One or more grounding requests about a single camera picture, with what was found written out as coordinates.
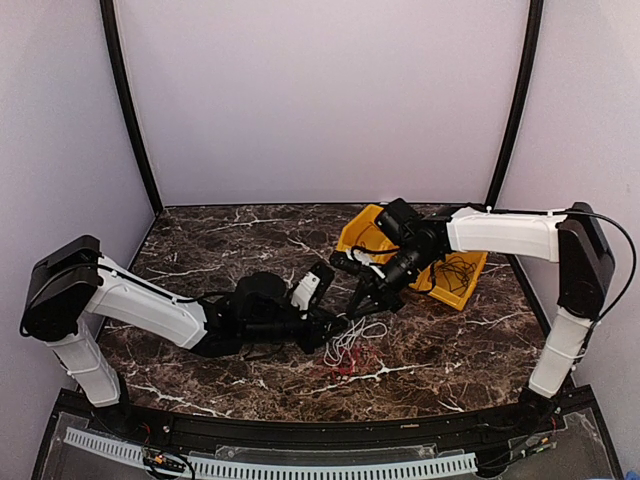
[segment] white cable tray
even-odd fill
[[[104,458],[144,468],[142,447],[97,433],[67,428],[64,442]],[[288,466],[230,462],[190,455],[189,462],[201,480],[423,480],[474,473],[475,453],[443,458],[359,466]],[[190,478],[187,469],[183,478]]]

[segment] black cable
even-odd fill
[[[538,429],[542,426],[542,424],[544,422],[546,422],[549,418],[551,418],[551,415],[553,415],[553,411],[554,410],[555,410],[555,406],[552,406],[549,409],[549,411],[547,413],[545,413],[545,415],[540,418],[540,420],[538,421],[536,426],[532,429],[531,433],[529,433],[529,435],[527,435],[523,440],[518,442],[515,445],[515,447],[509,447],[509,449],[505,453],[503,453],[502,455],[498,455],[493,460],[489,460],[487,462],[481,463],[480,465],[478,465],[478,468],[487,468],[487,469],[499,468],[497,466],[491,466],[491,465],[494,464],[495,462],[497,462],[498,460],[502,460],[503,458],[505,458],[507,456],[510,456],[517,449],[519,449],[520,447],[525,445],[538,432]]]
[[[195,302],[199,302],[200,300],[205,300],[207,298],[210,297],[223,297],[225,295],[231,295],[233,292],[227,292],[227,291],[222,291],[222,290],[213,290],[211,292],[205,292],[202,295],[198,295],[197,297],[193,297],[193,298],[178,298],[176,300],[177,303],[195,303]]]
[[[391,248],[389,250],[371,250],[369,248],[361,247],[360,245],[354,245],[353,247],[351,247],[351,250],[367,253],[369,255],[389,255],[391,253],[398,253],[400,251],[399,248]]]
[[[158,471],[158,467],[152,463],[149,462],[148,464],[143,463],[144,466],[149,467],[151,469],[152,476],[159,479],[159,480],[174,480],[177,478],[182,477],[182,473],[184,473],[185,470],[189,469],[189,472],[191,473],[191,480],[196,480],[196,470],[195,468],[193,468],[193,465],[191,464],[191,462],[189,460],[187,460],[187,458],[184,455],[181,455],[179,453],[174,453],[174,452],[169,452],[166,450],[161,450],[159,448],[155,448],[155,447],[149,447],[149,445],[144,445],[143,448],[154,448],[154,450],[158,450],[158,453],[156,455],[163,455],[163,456],[172,456],[174,458],[177,458],[178,460],[180,460],[185,468],[182,472],[175,472],[178,473],[177,475],[171,475],[168,473],[162,473]]]
[[[638,254],[636,252],[635,243],[633,242],[631,235],[629,235],[629,232],[627,232],[627,230],[625,230],[625,228],[622,225],[620,225],[618,222],[616,222],[612,218],[607,217],[606,215],[602,215],[600,213],[583,212],[581,210],[573,210],[570,208],[566,210],[552,210],[550,212],[544,212],[540,210],[495,209],[495,210],[491,210],[491,213],[523,214],[523,215],[548,215],[549,213],[551,213],[552,215],[581,215],[584,217],[592,217],[592,218],[597,218],[599,220],[603,220],[613,225],[614,227],[616,227],[616,229],[618,229],[618,231],[622,233],[622,235],[627,240],[627,243],[629,244],[629,248],[631,249],[631,271],[629,272],[629,277],[627,278],[627,281],[625,282],[624,286],[622,287],[618,295],[613,299],[613,301],[609,304],[609,306],[605,308],[602,311],[602,313],[600,313],[600,315],[598,315],[598,319],[591,325],[592,328],[595,328],[596,323],[600,322],[605,317],[605,315],[607,315],[611,311],[611,309],[618,304],[620,299],[625,295],[625,293],[627,293],[627,290],[629,290],[629,287],[631,286],[631,283],[633,282],[633,278],[635,277],[635,274],[636,274],[636,269],[638,265]]]
[[[98,268],[102,269],[102,270],[106,270],[108,272],[115,272],[117,275],[121,276],[122,278],[129,280],[131,283],[134,283],[136,285],[138,285],[139,287],[145,288],[157,295],[160,295],[168,300],[173,301],[175,299],[176,303],[195,303],[198,302],[200,300],[203,300],[205,298],[209,298],[209,297],[214,297],[214,296],[223,296],[223,295],[230,295],[232,292],[224,292],[224,291],[211,291],[211,292],[205,292],[202,295],[199,295],[197,297],[189,297],[189,298],[176,298],[174,295],[165,292],[164,290],[161,290],[160,288],[154,287],[153,285],[149,285],[146,282],[143,282],[142,280],[134,277],[134,276],[130,276],[127,275],[126,273],[123,273],[119,270],[116,270],[114,268],[108,267],[106,265],[100,265],[98,264]]]
[[[254,355],[250,357],[249,355],[251,354],[251,352],[253,352],[253,345],[251,345],[250,350],[244,355],[244,357],[242,357],[242,360],[244,360],[245,362],[254,362],[256,360],[267,360],[279,354],[283,349],[284,349],[284,343],[281,343],[279,346],[277,346],[270,352],[260,354],[260,355]]]

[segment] black metal frame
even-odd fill
[[[507,128],[502,139],[502,146],[496,162],[496,168],[493,172],[489,192],[485,200],[485,205],[495,206],[504,179],[507,175],[509,162],[513,153],[513,147],[518,136],[522,113],[524,112],[524,104],[527,99],[529,83],[531,81],[531,72],[533,71],[533,61],[536,56],[536,47],[538,46],[538,35],[540,33],[540,24],[542,22],[542,6],[544,0],[531,0],[529,6],[529,19],[527,21],[527,30],[524,37],[524,47],[522,48],[522,57],[520,59],[520,70],[518,71],[518,79],[516,80],[516,88],[511,102],[511,110],[509,119],[507,120]]]
[[[120,108],[122,108],[122,116],[127,126],[129,141],[131,142],[131,148],[133,149],[133,154],[138,164],[138,170],[140,171],[144,188],[147,191],[147,197],[149,198],[153,211],[157,215],[162,212],[164,207],[160,199],[158,186],[153,178],[153,171],[151,170],[147,151],[144,148],[140,125],[138,124],[133,98],[131,97],[131,88],[127,80],[127,71],[124,65],[124,57],[122,56],[120,36],[118,35],[118,22],[113,0],[100,0],[100,10],[102,12],[102,23],[107,41],[107,49],[109,50],[109,59],[111,60],[113,80],[115,81],[116,90],[118,91]]]
[[[563,415],[591,408],[611,469],[616,478],[622,478],[618,458],[591,387],[579,387],[563,393],[559,406]],[[157,417],[158,421],[152,422],[154,424],[170,424],[163,448],[185,453],[191,450],[215,453],[219,446],[326,451],[436,444],[440,452],[464,449],[475,452],[479,458],[483,453],[493,457],[496,451],[507,449],[509,440],[519,434],[487,431],[477,428],[477,425],[486,423],[488,419],[509,417],[517,408],[511,404],[468,413],[379,422],[287,423],[229,420],[133,406],[134,414],[151,420]],[[32,480],[39,480],[43,473],[51,436],[61,412],[85,417],[90,420],[89,428],[107,432],[92,417],[92,406],[84,395],[61,390],[40,445]],[[558,427],[563,426],[563,419],[559,418]],[[537,431],[546,431],[548,427],[539,425]]]

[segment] black object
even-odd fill
[[[615,478],[623,478],[611,437],[590,386],[579,387],[557,398],[562,415],[590,408],[605,444]],[[221,446],[278,450],[366,450],[416,445],[435,445],[438,452],[463,449],[475,452],[479,463],[509,451],[509,440],[521,434],[513,430],[491,431],[479,426],[487,421],[517,418],[518,404],[509,404],[473,412],[372,422],[292,423],[231,420],[225,418],[164,412],[132,405],[134,414],[146,424],[161,424],[171,417],[171,428],[163,443],[168,451],[216,454]],[[62,389],[51,414],[33,471],[39,480],[49,452],[51,435],[61,413],[92,419],[92,406],[80,393]],[[562,416],[558,429],[565,427]],[[106,431],[92,421],[89,428]],[[552,429],[550,421],[541,423],[537,432]],[[129,437],[139,442],[144,436]]]
[[[558,224],[558,305],[572,315],[596,322],[611,284],[615,260],[596,219],[572,215],[571,211],[593,213],[589,204],[576,202],[567,210],[566,220]]]
[[[451,252],[446,224],[452,211],[455,209],[447,207],[424,217],[401,198],[386,205],[374,223],[399,249],[378,267],[379,273],[372,268],[357,270],[348,258],[332,255],[332,265],[360,278],[347,306],[348,318],[385,310],[397,312],[404,306],[398,293],[415,282],[422,270]]]
[[[191,351],[215,358],[236,354],[245,344],[294,341],[305,353],[313,353],[347,327],[346,320],[317,307],[333,278],[328,271],[320,262],[311,269],[323,280],[308,312],[294,307],[284,281],[268,272],[240,279],[233,294],[215,303],[200,301],[207,316],[207,334]]]
[[[509,168],[513,146],[518,136],[518,129],[520,128],[520,121],[522,120],[522,113],[524,112],[524,104],[527,99],[531,72],[533,71],[533,62],[538,46],[543,4],[543,0],[531,0],[529,5],[529,19],[527,21],[524,46],[520,58],[520,69],[518,70],[518,79],[516,80],[515,92],[511,102],[509,119],[507,120],[502,146],[500,147],[496,167],[493,172],[493,177],[491,178],[491,185],[489,186],[485,200],[485,205],[492,207],[495,206],[498,201],[500,190],[502,189],[502,184],[504,183],[507,169]]]
[[[102,282],[99,257],[100,242],[84,235],[36,263],[20,323],[24,336],[55,342],[78,333],[78,317]]]
[[[104,26],[104,35],[107,41],[107,49],[109,50],[109,59],[111,60],[111,70],[113,72],[113,80],[118,91],[120,99],[120,108],[122,116],[129,133],[129,141],[133,154],[136,157],[138,170],[147,191],[147,197],[151,203],[151,207],[156,215],[162,212],[163,205],[158,186],[153,178],[153,171],[149,163],[147,151],[144,148],[144,141],[140,133],[140,125],[136,116],[136,110],[131,97],[131,89],[127,80],[127,71],[122,56],[122,46],[120,45],[120,36],[118,35],[118,22],[113,6],[113,0],[100,0],[100,10],[102,12],[102,24]]]

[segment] black frame pole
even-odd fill
[[[147,197],[156,215],[163,210],[162,200],[158,192],[158,186],[153,178],[151,164],[147,151],[144,148],[140,125],[136,116],[136,110],[131,97],[131,90],[127,80],[127,72],[124,66],[124,57],[122,56],[122,48],[120,45],[120,36],[118,35],[118,23],[116,21],[116,13],[113,0],[100,0],[100,10],[102,12],[102,24],[104,26],[104,35],[107,41],[107,49],[109,50],[109,58],[111,60],[111,70],[113,71],[113,79],[120,98],[120,107],[122,115],[129,132],[129,140],[133,148],[133,154],[140,170],[140,176],[147,191]]]
[[[511,102],[511,111],[509,112],[509,120],[507,120],[507,128],[502,139],[500,154],[496,162],[496,168],[493,172],[489,192],[485,200],[485,205],[494,207],[498,202],[500,190],[504,183],[509,161],[513,153],[513,147],[518,136],[518,128],[524,111],[524,104],[527,99],[527,91],[531,81],[531,72],[533,71],[533,61],[536,56],[536,47],[538,46],[538,35],[540,33],[540,23],[542,21],[542,6],[544,0],[531,0],[529,6],[529,19],[527,20],[527,30],[524,37],[524,46],[522,48],[522,57],[520,58],[520,70],[518,71],[518,79],[516,80],[516,88]]]

